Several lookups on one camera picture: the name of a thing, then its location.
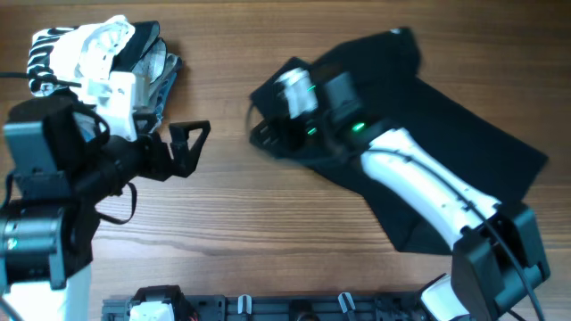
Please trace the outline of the black white striped garment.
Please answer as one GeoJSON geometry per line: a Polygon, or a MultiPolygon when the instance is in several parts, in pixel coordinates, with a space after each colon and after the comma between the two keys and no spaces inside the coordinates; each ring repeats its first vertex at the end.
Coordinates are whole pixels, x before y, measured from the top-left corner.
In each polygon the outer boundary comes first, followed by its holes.
{"type": "MultiPolygon", "coordinates": [[[[56,78],[54,71],[50,68],[51,53],[59,39],[78,27],[58,27],[42,29],[32,37],[32,45],[29,49],[29,60],[27,65],[28,74],[56,78]]],[[[43,80],[31,79],[29,81],[30,92],[36,97],[49,96],[54,92],[67,90],[68,86],[56,85],[43,80]]]]}

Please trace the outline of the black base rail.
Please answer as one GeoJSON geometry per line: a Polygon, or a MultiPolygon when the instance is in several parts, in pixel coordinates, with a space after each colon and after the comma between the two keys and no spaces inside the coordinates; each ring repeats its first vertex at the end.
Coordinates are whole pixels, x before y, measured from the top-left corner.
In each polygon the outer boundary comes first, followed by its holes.
{"type": "Polygon", "coordinates": [[[428,320],[414,292],[255,297],[185,295],[177,285],[144,287],[103,301],[101,319],[119,320],[428,320]]]}

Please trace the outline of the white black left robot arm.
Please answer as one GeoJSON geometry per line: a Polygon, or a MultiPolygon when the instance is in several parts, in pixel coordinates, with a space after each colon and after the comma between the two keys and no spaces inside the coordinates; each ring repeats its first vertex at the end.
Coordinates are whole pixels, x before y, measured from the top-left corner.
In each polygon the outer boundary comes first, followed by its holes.
{"type": "Polygon", "coordinates": [[[14,170],[1,207],[1,306],[13,320],[88,317],[92,240],[105,215],[97,204],[135,177],[165,181],[196,169],[211,130],[207,120],[170,125],[134,141],[66,96],[14,106],[4,133],[14,170]]]}

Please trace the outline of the black t-shirt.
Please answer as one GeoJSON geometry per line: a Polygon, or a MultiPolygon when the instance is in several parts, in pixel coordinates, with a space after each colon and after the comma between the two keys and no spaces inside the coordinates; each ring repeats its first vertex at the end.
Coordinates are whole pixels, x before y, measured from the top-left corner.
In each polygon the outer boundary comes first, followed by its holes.
{"type": "MultiPolygon", "coordinates": [[[[312,63],[297,57],[282,71],[334,66],[351,73],[372,116],[404,126],[453,173],[503,202],[520,201],[548,161],[545,153],[479,118],[418,78],[421,54],[410,29],[341,43],[312,63]]],[[[441,236],[387,187],[355,163],[330,160],[312,170],[361,195],[395,250],[449,255],[441,236]]]]}

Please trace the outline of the black folded garment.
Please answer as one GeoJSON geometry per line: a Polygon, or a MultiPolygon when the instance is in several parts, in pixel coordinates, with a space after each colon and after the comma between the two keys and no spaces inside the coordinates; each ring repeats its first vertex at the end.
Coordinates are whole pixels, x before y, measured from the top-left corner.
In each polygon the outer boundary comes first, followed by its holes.
{"type": "Polygon", "coordinates": [[[153,43],[161,38],[161,26],[158,21],[136,22],[133,26],[135,34],[113,58],[111,71],[134,73],[135,65],[146,55],[153,43]]]}

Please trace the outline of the grey folded garment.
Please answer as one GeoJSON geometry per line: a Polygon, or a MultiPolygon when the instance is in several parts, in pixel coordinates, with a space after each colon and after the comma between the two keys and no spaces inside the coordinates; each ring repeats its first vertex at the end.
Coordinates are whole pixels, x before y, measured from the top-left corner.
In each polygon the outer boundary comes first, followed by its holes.
{"type": "Polygon", "coordinates": [[[163,73],[165,61],[167,55],[171,54],[168,52],[166,43],[162,38],[159,38],[153,43],[146,55],[135,65],[133,72],[138,75],[146,76],[149,79],[149,107],[152,109],[150,104],[151,97],[151,85],[157,78],[163,73]]]}

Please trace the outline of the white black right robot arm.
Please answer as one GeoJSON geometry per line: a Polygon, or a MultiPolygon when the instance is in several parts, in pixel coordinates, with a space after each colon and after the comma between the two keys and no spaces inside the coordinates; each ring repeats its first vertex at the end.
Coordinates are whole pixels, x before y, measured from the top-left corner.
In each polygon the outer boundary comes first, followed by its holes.
{"type": "Polygon", "coordinates": [[[361,196],[401,252],[451,270],[419,297],[436,320],[495,320],[550,275],[523,197],[544,157],[404,72],[291,68],[250,96],[252,143],[361,196]]]}

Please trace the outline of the white lace garment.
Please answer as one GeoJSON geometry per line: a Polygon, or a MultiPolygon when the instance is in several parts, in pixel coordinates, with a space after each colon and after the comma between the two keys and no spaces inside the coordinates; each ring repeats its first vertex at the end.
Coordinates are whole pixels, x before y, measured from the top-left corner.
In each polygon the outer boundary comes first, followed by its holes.
{"type": "Polygon", "coordinates": [[[112,72],[113,58],[135,35],[123,15],[99,24],[82,25],[61,36],[50,53],[49,68],[59,80],[78,82],[72,92],[86,104],[106,103],[124,95],[140,82],[128,72],[112,72]]]}

